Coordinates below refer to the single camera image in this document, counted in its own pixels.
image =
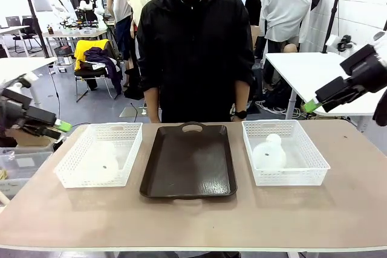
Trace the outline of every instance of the white plastic basket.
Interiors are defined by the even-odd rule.
[[[55,168],[55,173],[65,188],[124,187],[142,142],[142,123],[92,124],[77,140]],[[105,176],[92,176],[85,171],[92,150],[113,144],[118,170],[106,180]]]
[[[310,140],[297,120],[243,121],[243,139],[249,156],[255,184],[321,185],[330,165]],[[265,142],[269,134],[282,138],[282,148],[287,156],[286,167],[280,170],[256,169],[253,149]]]

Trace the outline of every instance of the light stand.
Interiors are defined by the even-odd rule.
[[[337,12],[337,5],[339,4],[339,0],[334,0],[334,4],[333,4],[333,8],[332,8],[332,14],[331,14],[331,19],[329,21],[329,26],[328,26],[328,31],[327,31],[327,36],[325,37],[325,42],[324,42],[324,47],[322,49],[322,53],[323,54],[326,54],[327,53],[327,41],[329,39],[329,37],[331,36],[331,32],[332,32],[332,26],[333,26],[333,22],[334,22],[334,17],[336,15],[336,12]]]
[[[37,20],[35,9],[32,5],[32,0],[27,0],[27,1],[28,1],[28,6],[30,6],[30,10],[31,10],[33,28],[35,29],[37,35],[39,36],[39,40],[41,41],[44,56],[47,59],[50,57],[50,55],[48,54],[47,47],[43,39],[42,30],[41,30],[41,27],[39,26],[39,21]]]

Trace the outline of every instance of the gray floor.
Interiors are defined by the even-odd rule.
[[[59,113],[58,101],[56,98],[53,81],[48,73],[48,68],[44,67],[35,72],[42,74],[40,79],[33,86],[40,97],[42,107],[51,112]],[[60,119],[71,124],[79,123],[106,123],[106,122],[133,122],[135,118],[119,117],[122,110],[131,106],[141,106],[142,101],[130,100],[119,97],[111,100],[103,81],[98,81],[99,89],[89,92],[80,102],[75,102],[75,80],[73,72],[54,74],[53,79],[60,98]],[[111,91],[114,88],[108,82]],[[249,120],[259,119],[284,119],[284,116],[274,115],[265,111],[260,114],[249,115]],[[136,121],[147,123],[147,117],[137,117]],[[80,252],[38,252],[38,251],[16,251],[0,249],[0,258],[104,258],[103,253],[80,253]],[[165,258],[163,253],[121,253],[120,258]],[[286,258],[285,253],[242,253],[243,258]],[[365,253],[333,253],[321,254],[319,258],[383,258],[387,257],[387,251],[374,251]]]

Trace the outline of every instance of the wristwatch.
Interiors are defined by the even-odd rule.
[[[235,112],[235,116],[237,116],[239,119],[246,119],[247,112],[246,111]]]

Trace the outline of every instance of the yellow cloth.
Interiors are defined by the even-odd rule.
[[[103,40],[80,40],[77,43],[77,47],[75,49],[74,57],[77,59],[75,63],[75,70],[80,69],[80,61],[86,61],[85,57],[85,51],[90,50],[91,48],[101,48],[102,50],[105,49],[106,43],[108,42],[108,39]]]

